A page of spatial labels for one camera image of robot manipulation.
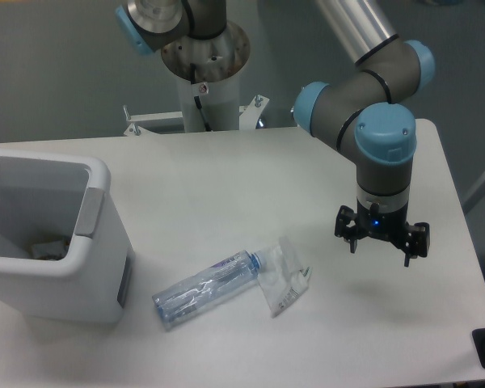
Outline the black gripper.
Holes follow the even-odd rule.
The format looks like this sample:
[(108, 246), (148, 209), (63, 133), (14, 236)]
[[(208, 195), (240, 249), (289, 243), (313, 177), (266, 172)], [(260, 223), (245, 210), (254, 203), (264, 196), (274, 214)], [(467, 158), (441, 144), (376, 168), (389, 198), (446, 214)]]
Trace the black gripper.
[(430, 225), (427, 222), (407, 223), (408, 203), (390, 213), (371, 213), (357, 202), (357, 213), (342, 205), (335, 219), (335, 236), (349, 244), (352, 254), (359, 240), (370, 237), (392, 243), (404, 253), (403, 265), (409, 267), (411, 259), (427, 257), (430, 247)]

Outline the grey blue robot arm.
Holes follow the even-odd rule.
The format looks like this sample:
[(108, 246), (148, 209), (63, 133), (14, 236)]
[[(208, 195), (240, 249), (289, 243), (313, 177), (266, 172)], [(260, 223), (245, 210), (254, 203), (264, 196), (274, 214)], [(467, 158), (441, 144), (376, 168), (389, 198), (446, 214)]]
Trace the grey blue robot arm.
[[(335, 235), (356, 247), (363, 238), (393, 244), (406, 259), (425, 257), (430, 227), (410, 224), (407, 209), (417, 145), (415, 118), (403, 101), (435, 73), (431, 51), (401, 40), (375, 1), (317, 4), (357, 72), (331, 86), (312, 82), (293, 105), (295, 122), (356, 166), (356, 209), (342, 206)], [(128, 1), (115, 12), (133, 47), (160, 53), (182, 82), (189, 132), (237, 130), (238, 91), (227, 86), (247, 63), (244, 31), (223, 1)]]

